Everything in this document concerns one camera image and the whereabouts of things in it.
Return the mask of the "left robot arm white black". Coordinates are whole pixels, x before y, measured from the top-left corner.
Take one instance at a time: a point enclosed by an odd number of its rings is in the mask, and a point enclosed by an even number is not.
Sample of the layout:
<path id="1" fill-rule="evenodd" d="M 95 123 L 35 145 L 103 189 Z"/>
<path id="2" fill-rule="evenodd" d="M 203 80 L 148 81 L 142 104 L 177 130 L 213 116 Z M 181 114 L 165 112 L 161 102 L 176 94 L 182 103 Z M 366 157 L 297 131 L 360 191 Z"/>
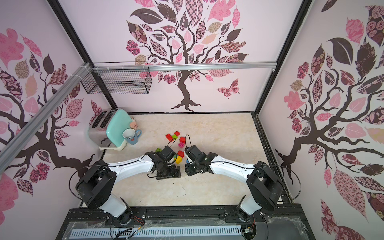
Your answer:
<path id="1" fill-rule="evenodd" d="M 176 165 L 178 154 L 165 146 L 161 151 L 147 152 L 144 155 L 118 163 L 97 161 L 86 167 L 85 174 L 75 186 L 78 197 L 90 210 L 102 210 L 110 214 L 120 224 L 128 224 L 133 218 L 131 207 L 121 197 L 114 195 L 115 185 L 125 179 L 152 174 L 157 180 L 181 177 L 180 167 Z"/>

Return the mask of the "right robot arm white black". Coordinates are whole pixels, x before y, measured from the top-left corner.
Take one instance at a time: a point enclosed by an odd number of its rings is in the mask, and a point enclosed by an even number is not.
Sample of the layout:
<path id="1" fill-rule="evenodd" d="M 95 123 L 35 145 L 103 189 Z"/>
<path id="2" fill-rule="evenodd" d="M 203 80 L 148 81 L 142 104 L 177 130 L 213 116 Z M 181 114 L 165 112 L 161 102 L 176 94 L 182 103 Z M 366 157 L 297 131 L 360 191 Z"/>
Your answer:
<path id="1" fill-rule="evenodd" d="M 216 153 L 205 154 L 197 146 L 185 148 L 188 162 L 185 171 L 188 176 L 210 173 L 223 175 L 245 183 L 250 190 L 249 196 L 243 196 L 232 216 L 241 222 L 249 222 L 254 213 L 265 209 L 274 211 L 279 204 L 292 204 L 295 198 L 288 198 L 288 191 L 282 179 L 273 168 L 286 168 L 279 165 L 267 165 L 257 162 L 255 165 L 228 160 Z"/>

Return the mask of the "yellow lego brick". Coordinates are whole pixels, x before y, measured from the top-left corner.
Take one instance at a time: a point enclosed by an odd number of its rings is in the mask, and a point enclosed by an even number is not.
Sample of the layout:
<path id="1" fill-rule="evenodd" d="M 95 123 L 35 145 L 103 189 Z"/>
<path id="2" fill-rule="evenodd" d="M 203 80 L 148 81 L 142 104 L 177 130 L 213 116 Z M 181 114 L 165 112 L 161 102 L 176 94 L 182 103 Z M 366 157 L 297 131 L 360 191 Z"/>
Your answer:
<path id="1" fill-rule="evenodd" d="M 181 156 L 177 156 L 175 163 L 180 164 L 182 162 L 183 158 Z"/>

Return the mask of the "red long lego brick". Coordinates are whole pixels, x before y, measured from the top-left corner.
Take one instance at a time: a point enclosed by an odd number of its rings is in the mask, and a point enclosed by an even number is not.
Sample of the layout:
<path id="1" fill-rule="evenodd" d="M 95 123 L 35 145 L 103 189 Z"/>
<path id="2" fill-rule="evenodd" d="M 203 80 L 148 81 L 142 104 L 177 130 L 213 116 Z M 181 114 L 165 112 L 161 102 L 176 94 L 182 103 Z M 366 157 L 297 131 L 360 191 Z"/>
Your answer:
<path id="1" fill-rule="evenodd" d="M 166 135 L 166 138 L 169 142 L 172 142 L 174 140 L 173 136 L 171 136 L 170 134 L 167 134 Z"/>

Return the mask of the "blue floral mug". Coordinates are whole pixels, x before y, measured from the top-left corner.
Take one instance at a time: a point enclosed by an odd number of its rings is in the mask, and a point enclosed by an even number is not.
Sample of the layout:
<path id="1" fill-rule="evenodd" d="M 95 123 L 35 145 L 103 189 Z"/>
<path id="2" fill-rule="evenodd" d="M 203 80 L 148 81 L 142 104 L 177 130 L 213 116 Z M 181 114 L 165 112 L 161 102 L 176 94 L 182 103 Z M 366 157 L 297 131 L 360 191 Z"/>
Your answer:
<path id="1" fill-rule="evenodd" d="M 130 145 L 135 145 L 138 143 L 141 134 L 142 130 L 126 129 L 123 132 L 123 137 Z"/>

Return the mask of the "pink patterned small jar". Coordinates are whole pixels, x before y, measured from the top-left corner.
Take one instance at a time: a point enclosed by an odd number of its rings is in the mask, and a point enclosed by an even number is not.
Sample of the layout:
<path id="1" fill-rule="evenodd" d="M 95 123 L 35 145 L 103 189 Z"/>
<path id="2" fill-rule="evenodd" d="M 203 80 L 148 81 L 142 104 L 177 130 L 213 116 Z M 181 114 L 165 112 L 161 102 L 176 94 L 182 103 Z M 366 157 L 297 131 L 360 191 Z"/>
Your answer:
<path id="1" fill-rule="evenodd" d="M 132 122 L 130 123 L 130 128 L 134 130 L 138 129 L 137 122 L 134 119 L 132 119 Z"/>

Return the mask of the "mint green toaster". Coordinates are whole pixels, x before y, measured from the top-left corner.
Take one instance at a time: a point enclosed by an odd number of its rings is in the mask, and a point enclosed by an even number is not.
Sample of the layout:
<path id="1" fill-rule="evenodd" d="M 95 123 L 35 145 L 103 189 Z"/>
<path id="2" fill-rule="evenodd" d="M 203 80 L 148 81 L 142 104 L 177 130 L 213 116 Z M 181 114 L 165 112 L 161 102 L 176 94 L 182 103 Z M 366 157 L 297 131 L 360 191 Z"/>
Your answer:
<path id="1" fill-rule="evenodd" d="M 88 128 L 88 137 L 101 151 L 121 151 L 127 145 L 123 132 L 133 119 L 123 109 L 106 109 L 96 116 Z"/>

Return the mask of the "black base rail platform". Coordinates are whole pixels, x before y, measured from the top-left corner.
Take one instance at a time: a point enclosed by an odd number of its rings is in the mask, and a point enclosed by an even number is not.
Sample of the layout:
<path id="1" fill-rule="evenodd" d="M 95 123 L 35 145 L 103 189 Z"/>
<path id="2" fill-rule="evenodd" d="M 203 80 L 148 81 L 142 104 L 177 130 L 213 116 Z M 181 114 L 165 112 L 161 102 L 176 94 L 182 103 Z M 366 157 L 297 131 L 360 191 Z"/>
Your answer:
<path id="1" fill-rule="evenodd" d="M 299 204 L 279 205 L 274 211 L 260 210 L 250 221 L 232 216 L 237 206 L 132 207 L 127 224 L 101 210 L 70 209 L 56 236 L 65 240 L 73 229 L 149 228 L 191 226 L 240 226 L 243 240 L 313 240 L 315 236 Z"/>

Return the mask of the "aluminium frame rail back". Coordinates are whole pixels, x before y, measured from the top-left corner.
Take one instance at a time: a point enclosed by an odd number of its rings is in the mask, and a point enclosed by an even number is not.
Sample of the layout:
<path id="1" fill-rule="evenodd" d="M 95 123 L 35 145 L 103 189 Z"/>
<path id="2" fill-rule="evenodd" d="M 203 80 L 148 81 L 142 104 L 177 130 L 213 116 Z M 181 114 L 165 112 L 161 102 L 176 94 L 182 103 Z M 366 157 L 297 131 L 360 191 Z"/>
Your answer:
<path id="1" fill-rule="evenodd" d="M 276 62 L 242 62 L 218 64 L 175 64 L 175 65 L 101 65 L 93 67 L 94 71 L 112 70 L 144 70 L 149 72 L 159 71 L 192 71 L 192 70 L 224 70 L 224 69 L 275 69 Z"/>

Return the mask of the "aluminium frame rail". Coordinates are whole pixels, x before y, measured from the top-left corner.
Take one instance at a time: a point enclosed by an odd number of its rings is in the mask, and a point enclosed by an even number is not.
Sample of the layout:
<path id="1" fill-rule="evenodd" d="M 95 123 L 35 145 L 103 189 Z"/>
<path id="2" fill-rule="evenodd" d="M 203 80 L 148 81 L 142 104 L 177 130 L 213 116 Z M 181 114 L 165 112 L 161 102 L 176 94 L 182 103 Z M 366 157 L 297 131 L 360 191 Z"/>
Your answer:
<path id="1" fill-rule="evenodd" d="M 218 64 L 175 64 L 175 65 L 101 65 L 93 67 L 94 71 L 112 70 L 144 70 L 149 72 L 159 71 L 192 71 L 192 70 L 224 70 L 224 69 L 275 69 L 276 62 L 242 62 Z"/>
<path id="2" fill-rule="evenodd" d="M 90 63 L 83 63 L 54 94 L 37 114 L 23 127 L 1 151 L 1 173 L 16 158 L 18 153 L 36 134 L 45 121 L 53 114 L 54 110 L 65 99 L 72 89 L 91 71 Z"/>

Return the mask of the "aluminium frame rail left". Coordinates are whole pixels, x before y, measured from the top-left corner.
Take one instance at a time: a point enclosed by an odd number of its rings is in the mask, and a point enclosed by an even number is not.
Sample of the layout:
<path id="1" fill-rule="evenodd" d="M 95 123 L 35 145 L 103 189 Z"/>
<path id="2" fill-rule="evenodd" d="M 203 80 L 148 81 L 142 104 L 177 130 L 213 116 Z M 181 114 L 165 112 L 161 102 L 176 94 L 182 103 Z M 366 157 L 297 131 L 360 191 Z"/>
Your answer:
<path id="1" fill-rule="evenodd" d="M 90 63 L 83 63 L 54 94 L 37 114 L 23 127 L 1 151 L 1 173 L 16 158 L 18 153 L 36 134 L 45 121 L 53 114 L 54 110 L 65 99 L 72 89 L 91 71 Z"/>

